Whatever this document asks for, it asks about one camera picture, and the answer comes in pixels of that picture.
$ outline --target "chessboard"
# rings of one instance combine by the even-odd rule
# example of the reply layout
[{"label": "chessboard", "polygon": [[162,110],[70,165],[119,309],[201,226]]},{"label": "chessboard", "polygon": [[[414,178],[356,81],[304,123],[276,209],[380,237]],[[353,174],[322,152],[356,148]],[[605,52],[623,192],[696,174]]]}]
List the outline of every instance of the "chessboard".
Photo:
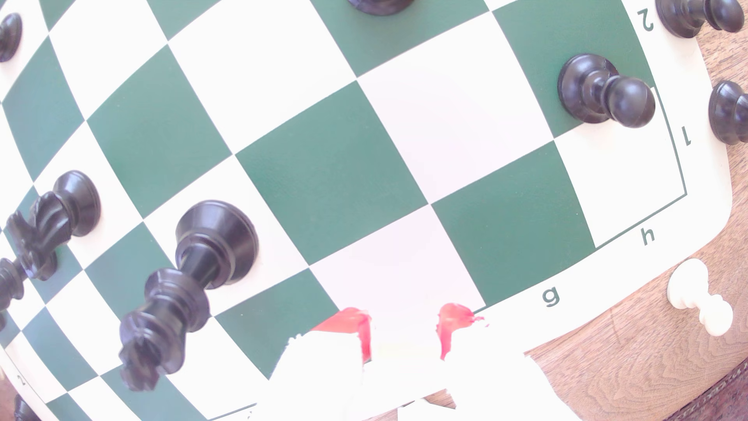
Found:
[{"label": "chessboard", "polygon": [[[0,366],[42,420],[246,420],[288,339],[350,306],[373,317],[370,417],[444,388],[443,304],[528,350],[688,257],[731,210],[699,46],[654,0],[415,0],[392,16],[346,0],[0,0],[13,12],[0,216],[28,216],[71,169],[102,205],[3,312]],[[644,81],[652,121],[568,114],[557,81],[580,53]],[[120,320],[207,199],[246,213],[257,260],[207,291],[184,366],[133,392]]]}]

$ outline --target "wooden table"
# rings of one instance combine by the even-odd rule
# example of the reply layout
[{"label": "wooden table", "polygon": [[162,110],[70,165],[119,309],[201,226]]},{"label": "wooden table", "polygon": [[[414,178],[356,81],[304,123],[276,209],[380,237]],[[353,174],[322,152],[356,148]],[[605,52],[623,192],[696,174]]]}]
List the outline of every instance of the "wooden table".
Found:
[{"label": "wooden table", "polygon": [[[748,0],[740,2],[748,10]],[[728,34],[705,25],[698,39],[713,85],[730,79],[748,88],[748,28]],[[730,331],[709,336],[698,309],[668,303],[673,267],[585,326],[528,352],[583,420],[665,419],[748,357],[748,145],[728,146],[728,154],[732,215],[693,257],[709,268],[710,293],[732,304]],[[427,399],[453,407],[445,392]],[[374,420],[397,420],[396,411]]]}]

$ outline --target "chess piece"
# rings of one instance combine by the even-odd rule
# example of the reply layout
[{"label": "chess piece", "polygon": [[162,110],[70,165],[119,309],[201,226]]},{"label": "chess piece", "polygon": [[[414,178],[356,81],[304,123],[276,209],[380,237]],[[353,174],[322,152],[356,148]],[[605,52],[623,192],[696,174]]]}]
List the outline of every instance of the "chess piece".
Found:
[{"label": "chess piece", "polygon": [[0,62],[10,60],[21,42],[21,15],[11,13],[0,22]]},{"label": "chess piece", "polygon": [[0,259],[0,311],[10,300],[23,298],[27,278],[46,281],[57,270],[55,249],[74,235],[82,237],[94,229],[101,215],[99,193],[80,171],[62,174],[51,192],[31,206],[29,221],[16,211],[7,219],[6,230],[16,246],[14,261]]},{"label": "chess piece", "polygon": [[153,390],[161,374],[182,367],[186,333],[199,330],[210,317],[204,289],[243,278],[257,249],[252,222],[234,206],[212,200],[187,210],[177,223],[179,269],[151,273],[146,303],[120,325],[120,375],[130,390]]},{"label": "chess piece", "polygon": [[16,421],[40,421],[39,416],[28,406],[21,395],[16,394],[15,405],[13,417]]},{"label": "chess piece", "polygon": [[748,142],[748,96],[735,82],[722,81],[709,99],[711,131],[727,145]]},{"label": "chess piece", "polygon": [[642,127],[655,116],[655,96],[642,80],[620,76],[599,55],[579,54],[566,62],[558,81],[566,111],[585,123],[611,118],[626,127]]},{"label": "chess piece", "polygon": [[676,37],[693,38],[709,22],[718,31],[743,28],[743,8],[738,0],[656,0],[657,14]]},{"label": "chess piece", "polygon": [[405,9],[413,0],[348,0],[353,7],[376,16],[390,16]]},{"label": "chess piece", "polygon": [[676,309],[699,307],[699,321],[712,336],[722,336],[732,325],[732,307],[721,295],[709,295],[709,271],[697,258],[678,266],[667,283],[667,300]]}]

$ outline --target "white chess piece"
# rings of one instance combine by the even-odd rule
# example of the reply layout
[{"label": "white chess piece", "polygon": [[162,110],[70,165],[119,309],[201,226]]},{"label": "white chess piece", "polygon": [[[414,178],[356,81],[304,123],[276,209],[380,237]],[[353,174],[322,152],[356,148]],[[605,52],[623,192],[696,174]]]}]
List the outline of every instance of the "white chess piece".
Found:
[{"label": "white chess piece", "polygon": [[709,295],[709,270],[697,258],[684,261],[672,273],[667,300],[676,309],[699,307],[699,321],[712,336],[722,336],[732,326],[732,307],[721,295]]}]

